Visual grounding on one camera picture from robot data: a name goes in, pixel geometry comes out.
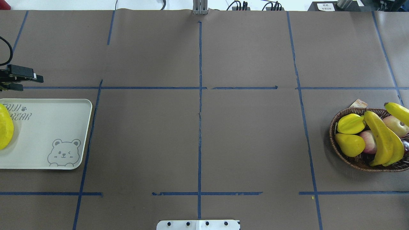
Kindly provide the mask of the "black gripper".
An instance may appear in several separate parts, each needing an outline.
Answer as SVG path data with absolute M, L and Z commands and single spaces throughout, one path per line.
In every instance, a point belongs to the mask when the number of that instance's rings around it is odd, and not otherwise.
M 22 81 L 43 83 L 43 76 L 37 75 L 32 68 L 18 65 L 7 65 L 7 69 L 0 71 L 0 91 L 23 91 Z

